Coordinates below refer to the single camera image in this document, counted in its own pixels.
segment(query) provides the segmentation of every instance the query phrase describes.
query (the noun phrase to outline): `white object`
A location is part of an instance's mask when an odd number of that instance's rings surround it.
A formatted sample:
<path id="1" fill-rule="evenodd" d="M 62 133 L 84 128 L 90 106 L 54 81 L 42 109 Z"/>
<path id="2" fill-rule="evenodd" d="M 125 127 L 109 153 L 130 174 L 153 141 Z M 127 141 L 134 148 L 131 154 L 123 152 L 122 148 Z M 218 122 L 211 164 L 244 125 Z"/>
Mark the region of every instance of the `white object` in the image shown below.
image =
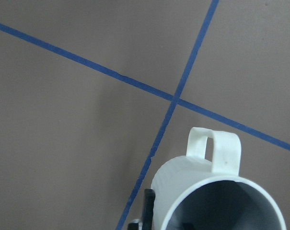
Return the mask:
<path id="1" fill-rule="evenodd" d="M 205 159 L 213 139 L 212 162 Z M 241 143 L 234 133 L 191 129 L 186 156 L 166 162 L 151 184 L 155 191 L 155 230 L 286 230 L 273 198 L 256 183 L 238 176 Z"/>

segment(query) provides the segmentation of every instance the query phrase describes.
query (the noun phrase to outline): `white mug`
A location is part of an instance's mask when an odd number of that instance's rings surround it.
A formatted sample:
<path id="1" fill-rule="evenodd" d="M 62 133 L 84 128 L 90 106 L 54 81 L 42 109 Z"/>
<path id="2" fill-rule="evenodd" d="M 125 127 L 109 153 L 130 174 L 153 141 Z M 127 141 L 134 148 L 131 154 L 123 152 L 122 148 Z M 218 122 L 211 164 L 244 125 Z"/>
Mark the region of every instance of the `white mug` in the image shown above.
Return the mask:
<path id="1" fill-rule="evenodd" d="M 208 138 L 212 162 L 205 159 Z M 236 134 L 192 128 L 186 156 L 166 162 L 152 181 L 155 230 L 286 230 L 273 198 L 238 176 L 240 160 Z"/>

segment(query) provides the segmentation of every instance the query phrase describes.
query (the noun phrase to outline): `white handle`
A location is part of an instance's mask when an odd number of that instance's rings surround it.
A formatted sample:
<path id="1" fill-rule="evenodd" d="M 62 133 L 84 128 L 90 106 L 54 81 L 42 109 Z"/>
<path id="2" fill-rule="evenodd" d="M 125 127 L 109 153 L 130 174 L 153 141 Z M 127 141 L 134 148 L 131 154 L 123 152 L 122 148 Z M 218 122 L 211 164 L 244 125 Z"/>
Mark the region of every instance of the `white handle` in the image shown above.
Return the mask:
<path id="1" fill-rule="evenodd" d="M 207 140 L 213 139 L 212 172 L 238 175 L 241 161 L 241 142 L 234 133 L 193 127 L 188 136 L 187 157 L 205 158 Z"/>

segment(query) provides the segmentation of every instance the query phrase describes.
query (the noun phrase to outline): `blue grout line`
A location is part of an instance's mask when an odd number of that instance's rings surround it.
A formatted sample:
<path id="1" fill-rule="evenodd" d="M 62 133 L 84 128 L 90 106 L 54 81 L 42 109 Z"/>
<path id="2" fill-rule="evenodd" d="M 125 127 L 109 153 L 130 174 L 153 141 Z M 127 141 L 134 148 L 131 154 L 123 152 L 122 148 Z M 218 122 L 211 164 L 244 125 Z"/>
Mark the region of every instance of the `blue grout line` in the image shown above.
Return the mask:
<path id="1" fill-rule="evenodd" d="M 145 179 L 145 176 L 146 176 L 146 174 L 148 172 L 148 169 L 149 169 L 149 167 L 151 165 L 151 159 L 152 159 L 152 157 L 154 157 L 154 155 L 155 155 L 155 153 L 156 153 L 156 151 L 157 151 L 157 149 L 158 149 L 158 147 L 159 147 L 159 145 L 161 143 L 161 140 L 162 140 L 162 138 L 164 136 L 166 128 L 167 128 L 167 126 L 168 126 L 168 124 L 169 124 L 169 122 L 170 122 L 170 120 L 172 118 L 172 115 L 174 113 L 174 110 L 175 110 L 175 108 L 176 108 L 176 106 L 177 106 L 177 104 L 178 104 L 178 102 L 180 100 L 180 96 L 181 96 L 182 91 L 183 91 L 183 89 L 185 87 L 187 78 L 188 78 L 188 76 L 189 76 L 189 74 L 190 74 L 190 72 L 192 70 L 194 62 L 195 62 L 195 60 L 197 58 L 198 51 L 199 51 L 199 49 L 201 47 L 203 39 L 204 39 L 204 37 L 206 35 L 206 32 L 207 32 L 207 30 L 209 28 L 210 22 L 212 20 L 213 14 L 214 14 L 214 12 L 215 12 L 215 10 L 217 8 L 218 2 L 219 2 L 219 0 L 212 0 L 212 2 L 210 4 L 210 7 L 209 7 L 208 12 L 207 12 L 207 15 L 206 15 L 206 17 L 204 19 L 204 22 L 203 22 L 203 24 L 202 24 L 202 26 L 200 28 L 199 34 L 198 34 L 197 39 L 195 41 L 194 47 L 193 47 L 193 49 L 191 51 L 191 54 L 190 54 L 190 56 L 188 58 L 188 61 L 187 61 L 186 67 L 184 69 L 184 72 L 182 74 L 182 77 L 181 77 L 181 79 L 179 81 L 179 84 L 177 86 L 177 89 L 176 89 L 176 91 L 174 93 L 173 99 L 171 100 L 171 103 L 169 105 L 167 113 L 165 114 L 165 118 L 164 118 L 164 120 L 162 122 L 162 125 L 161 125 L 161 127 L 159 129 L 159 132 L 158 132 L 158 134 L 157 134 L 157 136 L 156 136 L 156 138 L 154 140 L 154 143 L 152 145 L 150 153 L 149 153 L 149 155 L 147 156 L 147 158 L 146 158 L 146 160 L 144 162 L 144 165 L 143 165 L 143 167 L 142 167 L 142 169 L 140 171 L 139 177 L 137 178 L 137 181 L 136 181 L 136 183 L 134 185 L 134 188 L 133 188 L 133 190 L 131 192 L 131 195 L 130 195 L 130 197 L 129 197 L 127 203 L 126 203 L 126 206 L 125 206 L 125 208 L 124 208 L 124 210 L 122 212 L 122 215 L 121 215 L 121 217 L 119 219 L 119 222 L 117 224 L 116 230 L 121 230 L 123 228 L 124 224 L 125 224 L 125 221 L 126 221 L 126 219 L 128 217 L 130 208 L 131 208 L 131 206 L 132 206 L 132 204 L 133 204 L 133 202 L 135 200 L 135 197 L 137 196 L 137 194 L 139 192 L 141 184 L 143 183 L 143 181 Z"/>
<path id="2" fill-rule="evenodd" d="M 121 74 L 115 72 L 114 70 L 111 70 L 111 69 L 109 69 L 107 67 L 101 66 L 101 65 L 99 65 L 99 64 L 97 64 L 97 63 L 95 63 L 93 61 L 85 59 L 85 58 L 83 58 L 81 56 L 73 54 L 73 53 L 71 53 L 71 52 L 69 52 L 67 50 L 64 50 L 62 48 L 54 46 L 54 45 L 52 45 L 50 43 L 44 42 L 44 41 L 42 41 L 42 40 L 40 40 L 38 38 L 32 37 L 32 36 L 30 36 L 28 34 L 25 34 L 23 32 L 15 30 L 15 29 L 13 29 L 11 27 L 8 27 L 6 25 L 3 25 L 1 23 L 0 23 L 0 30 L 3 31 L 3 32 L 8 33 L 10 35 L 13 35 L 13 36 L 15 36 L 17 38 L 20 38 L 20 39 L 22 39 L 24 41 L 27 41 L 27 42 L 32 43 L 34 45 L 40 46 L 40 47 L 42 47 L 42 48 L 44 48 L 46 50 L 49 50 L 49 51 L 51 51 L 53 53 L 61 55 L 61 56 L 65 57 L 65 58 L 68 58 L 70 60 L 78 62 L 78 63 L 80 63 L 80 64 L 82 64 L 84 66 L 87 66 L 87 67 L 91 68 L 91 69 L 94 69 L 96 71 L 104 73 L 104 74 L 106 74 L 106 75 L 108 75 L 110 77 L 113 77 L 115 79 L 123 81 L 123 82 L 125 82 L 127 84 L 133 85 L 133 86 L 135 86 L 135 87 L 137 87 L 139 89 L 142 89 L 144 91 L 150 92 L 150 93 L 152 93 L 152 94 L 154 94 L 156 96 L 162 97 L 162 98 L 164 98 L 164 99 L 166 99 L 168 101 L 171 101 L 172 98 L 173 98 L 172 95 L 170 95 L 170 94 L 168 94 L 166 92 L 163 92 L 162 90 L 156 89 L 156 88 L 154 88 L 152 86 L 149 86 L 149 85 L 147 85 L 145 83 L 142 83 L 142 82 L 140 82 L 138 80 L 135 80 L 133 78 L 129 78 L 127 76 L 121 75 Z"/>
<path id="3" fill-rule="evenodd" d="M 8 26 L 5 26 L 5 25 L 3 25 L 1 23 L 0 23 L 0 30 L 3 31 L 3 32 L 6 32 L 8 34 L 11 34 L 11 35 L 13 35 L 15 37 L 18 37 L 20 39 L 23 39 L 23 40 L 25 40 L 27 42 L 30 42 L 30 43 L 32 43 L 34 45 L 40 46 L 40 47 L 42 47 L 44 49 L 47 49 L 47 50 L 49 50 L 51 52 L 59 54 L 59 55 L 61 55 L 63 57 L 71 59 L 71 60 L 73 60 L 75 62 L 78 62 L 78 63 L 80 63 L 82 65 L 90 67 L 90 68 L 92 68 L 92 69 L 94 69 L 96 71 L 99 71 L 101 73 L 104 73 L 104 74 L 106 74 L 106 75 L 108 75 L 110 77 L 114 77 L 114 78 L 116 78 L 116 79 L 118 79 L 120 81 L 123 81 L 123 82 L 127 83 L 127 84 L 133 85 L 133 86 L 135 86 L 135 87 L 137 87 L 139 89 L 142 89 L 144 91 L 152 93 L 152 94 L 154 94 L 156 96 L 162 97 L 162 98 L 164 98 L 164 99 L 166 99 L 168 101 L 171 101 L 173 99 L 173 96 L 168 94 L 168 93 L 166 93 L 166 92 L 163 92 L 163 91 L 161 91 L 159 89 L 156 89 L 156 88 L 154 88 L 152 86 L 149 86 L 147 84 L 144 84 L 144 83 L 142 83 L 140 81 L 137 81 L 137 80 L 134 80 L 132 78 L 120 75 L 120 74 L 118 74 L 117 72 L 115 72 L 115 71 L 113 71 L 111 69 L 103 67 L 103 66 L 101 66 L 99 64 L 96 64 L 96 63 L 90 61 L 90 60 L 87 60 L 87 59 L 85 59 L 83 57 L 80 57 L 80 56 L 75 55 L 73 53 L 70 53 L 70 52 L 68 52 L 66 50 L 63 50 L 63 49 L 58 48 L 56 46 L 53 46 L 52 44 L 46 43 L 46 42 L 44 42 L 42 40 L 39 40 L 39 39 L 34 38 L 32 36 L 29 36 L 29 35 L 27 35 L 25 33 L 19 32 L 19 31 L 15 30 L 15 29 L 12 29 L 12 28 L 8 27 Z M 245 126 L 243 124 L 240 124 L 240 123 L 238 123 L 236 121 L 233 121 L 233 120 L 231 120 L 229 118 L 221 116 L 221 115 L 219 115 L 217 113 L 214 113 L 214 112 L 212 112 L 210 110 L 207 110 L 207 109 L 204 109 L 202 107 L 199 107 L 198 105 L 192 104 L 190 102 L 187 102 L 187 101 L 184 101 L 184 100 L 180 99 L 178 104 L 181 105 L 182 107 L 185 107 L 187 109 L 190 109 L 192 111 L 200 113 L 202 115 L 205 115 L 205 116 L 210 117 L 212 119 L 215 119 L 217 121 L 220 121 L 220 122 L 222 122 L 222 123 L 224 123 L 226 125 L 229 125 L 229 126 L 232 126 L 234 128 L 237 128 L 237 129 L 239 129 L 239 130 L 241 130 L 243 132 L 246 132 L 246 133 L 248 133 L 250 135 L 253 135 L 253 136 L 257 137 L 257 138 L 260 138 L 260 139 L 262 139 L 264 141 L 268 141 L 268 142 L 270 142 L 270 143 L 272 143 L 274 145 L 277 145 L 277 146 L 279 146 L 281 148 L 284 148 L 284 149 L 290 151 L 290 144 L 287 143 L 287 142 L 284 142 L 284 141 L 279 140 L 277 138 L 274 138 L 274 137 L 272 137 L 270 135 L 267 135 L 265 133 L 257 131 L 255 129 L 251 128 L 251 127 L 248 127 L 248 126 Z"/>
<path id="4" fill-rule="evenodd" d="M 187 109 L 195 111 L 195 112 L 197 112 L 199 114 L 202 114 L 204 116 L 208 116 L 208 117 L 210 117 L 210 118 L 212 118 L 214 120 L 222 122 L 222 123 L 224 123 L 226 125 L 229 125 L 231 127 L 236 128 L 236 129 L 238 129 L 240 131 L 243 131 L 243 132 L 248 133 L 248 134 L 250 134 L 252 136 L 255 136 L 255 137 L 260 138 L 262 140 L 268 141 L 268 142 L 270 142 L 270 143 L 272 143 L 274 145 L 277 145 L 277 146 L 279 146 L 281 148 L 284 148 L 284 149 L 290 151 L 290 144 L 287 143 L 287 142 L 284 142 L 282 140 L 274 138 L 274 137 L 272 137 L 270 135 L 262 133 L 262 132 L 260 132 L 258 130 L 255 130 L 255 129 L 251 128 L 251 127 L 245 126 L 245 125 L 243 125 L 243 124 L 241 124 L 239 122 L 233 121 L 233 120 L 231 120 L 229 118 L 226 118 L 226 117 L 224 117 L 222 115 L 214 113 L 214 112 L 212 112 L 210 110 L 207 110 L 205 108 L 202 108 L 202 107 L 200 107 L 198 105 L 195 105 L 195 104 L 192 104 L 190 102 L 184 101 L 182 99 L 179 100 L 178 104 L 180 106 L 182 106 L 182 107 L 185 107 Z"/>

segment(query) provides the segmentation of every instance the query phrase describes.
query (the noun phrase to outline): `floor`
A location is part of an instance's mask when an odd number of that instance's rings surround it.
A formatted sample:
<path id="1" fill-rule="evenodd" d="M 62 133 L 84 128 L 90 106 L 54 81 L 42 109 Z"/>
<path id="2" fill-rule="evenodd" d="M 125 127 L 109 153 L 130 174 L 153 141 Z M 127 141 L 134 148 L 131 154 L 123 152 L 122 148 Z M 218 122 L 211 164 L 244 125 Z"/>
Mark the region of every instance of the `floor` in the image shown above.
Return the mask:
<path id="1" fill-rule="evenodd" d="M 126 229 L 191 127 L 290 230 L 290 0 L 0 1 L 0 230 Z"/>

